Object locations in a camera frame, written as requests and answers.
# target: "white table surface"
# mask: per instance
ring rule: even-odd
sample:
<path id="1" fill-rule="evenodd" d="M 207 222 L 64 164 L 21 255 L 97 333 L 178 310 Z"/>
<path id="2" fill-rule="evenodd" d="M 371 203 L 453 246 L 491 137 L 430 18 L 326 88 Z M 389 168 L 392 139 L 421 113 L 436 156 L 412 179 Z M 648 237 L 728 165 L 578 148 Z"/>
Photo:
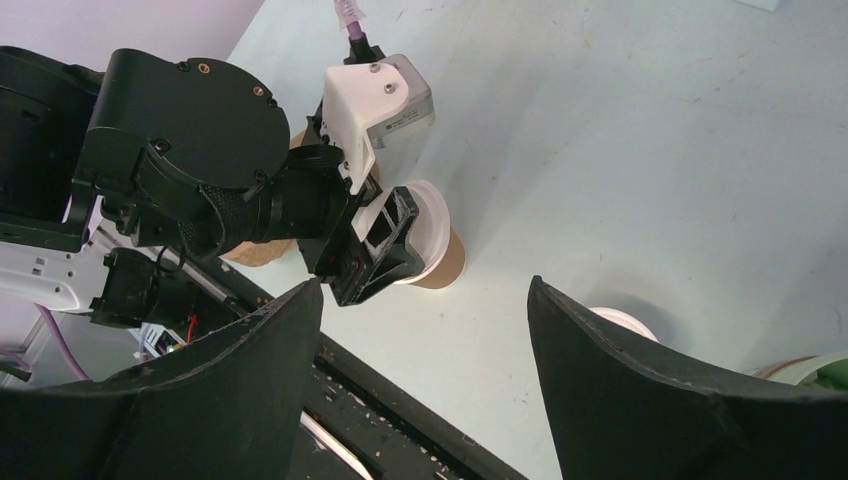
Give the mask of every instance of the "white table surface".
<path id="1" fill-rule="evenodd" d="M 469 252 L 323 330 L 531 479 L 559 478 L 526 321 L 541 274 L 750 369 L 848 345 L 848 3 L 360 0 L 438 119 L 379 162 L 445 194 Z M 331 2 L 266 0 L 230 60 L 295 127 L 346 56 Z M 296 254 L 241 269 L 274 294 Z"/>

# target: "red wire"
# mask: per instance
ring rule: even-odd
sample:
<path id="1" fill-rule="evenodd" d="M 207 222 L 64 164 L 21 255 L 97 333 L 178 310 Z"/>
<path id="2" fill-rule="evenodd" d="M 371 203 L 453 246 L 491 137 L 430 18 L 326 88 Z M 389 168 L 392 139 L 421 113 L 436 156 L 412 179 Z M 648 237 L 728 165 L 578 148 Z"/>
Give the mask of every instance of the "red wire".
<path id="1" fill-rule="evenodd" d="M 186 333 L 186 344 L 191 343 L 191 337 L 194 334 L 194 326 L 197 325 L 197 315 L 188 317 L 188 332 Z"/>

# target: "black mesh fabric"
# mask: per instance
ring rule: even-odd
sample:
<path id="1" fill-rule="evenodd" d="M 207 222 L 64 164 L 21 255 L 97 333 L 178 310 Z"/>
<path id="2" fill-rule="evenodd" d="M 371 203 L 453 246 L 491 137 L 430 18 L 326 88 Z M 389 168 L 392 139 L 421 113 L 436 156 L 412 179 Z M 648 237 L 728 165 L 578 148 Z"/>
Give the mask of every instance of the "black mesh fabric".
<path id="1" fill-rule="evenodd" d="M 245 201 L 233 190 L 200 186 L 209 201 L 213 217 L 201 222 L 180 223 L 180 236 L 186 250 L 195 257 L 222 255 L 247 240 L 256 225 L 256 201 Z"/>

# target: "screw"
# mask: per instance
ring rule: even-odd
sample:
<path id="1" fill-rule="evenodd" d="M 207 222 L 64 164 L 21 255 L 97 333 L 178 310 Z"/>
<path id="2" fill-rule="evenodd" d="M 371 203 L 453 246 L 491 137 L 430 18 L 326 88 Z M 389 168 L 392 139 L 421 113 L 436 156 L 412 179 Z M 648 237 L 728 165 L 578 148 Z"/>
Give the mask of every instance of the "screw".
<path id="1" fill-rule="evenodd" d="M 159 153 L 164 153 L 171 149 L 171 144 L 165 140 L 156 140 L 153 142 L 153 148 Z"/>

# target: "white wall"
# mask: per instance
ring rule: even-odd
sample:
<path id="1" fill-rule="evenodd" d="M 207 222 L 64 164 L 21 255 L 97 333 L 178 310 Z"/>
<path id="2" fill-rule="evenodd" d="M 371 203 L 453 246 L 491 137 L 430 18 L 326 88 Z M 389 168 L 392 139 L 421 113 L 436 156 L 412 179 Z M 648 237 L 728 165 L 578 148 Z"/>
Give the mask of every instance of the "white wall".
<path id="1" fill-rule="evenodd" d="M 3 0 L 0 45 L 104 70 L 118 48 L 171 61 L 226 59 L 263 0 Z M 38 315 L 0 296 L 0 346 L 22 346 Z"/>

